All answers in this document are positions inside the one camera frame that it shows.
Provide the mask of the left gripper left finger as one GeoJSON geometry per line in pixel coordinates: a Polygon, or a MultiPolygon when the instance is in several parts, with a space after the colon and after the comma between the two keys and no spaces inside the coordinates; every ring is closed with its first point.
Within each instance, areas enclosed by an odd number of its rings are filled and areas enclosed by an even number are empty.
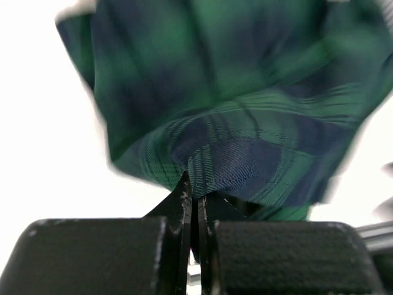
{"type": "Polygon", "coordinates": [[[17,240],[1,294],[185,294],[191,218],[184,173],[143,218],[40,219],[17,240]]]}

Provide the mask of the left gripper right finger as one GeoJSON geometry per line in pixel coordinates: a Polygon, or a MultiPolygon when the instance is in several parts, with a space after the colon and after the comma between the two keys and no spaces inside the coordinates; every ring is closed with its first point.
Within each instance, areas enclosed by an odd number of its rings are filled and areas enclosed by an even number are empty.
{"type": "Polygon", "coordinates": [[[365,243],[342,222],[247,221],[221,195],[199,199],[203,294],[383,294],[365,243]]]}

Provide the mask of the green plaid skirt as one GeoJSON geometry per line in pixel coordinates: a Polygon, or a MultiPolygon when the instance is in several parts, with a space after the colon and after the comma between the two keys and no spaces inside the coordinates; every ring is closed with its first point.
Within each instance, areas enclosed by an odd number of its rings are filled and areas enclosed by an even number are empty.
{"type": "Polygon", "coordinates": [[[94,1],[56,28],[120,171],[304,220],[392,90],[391,1],[94,1]]]}

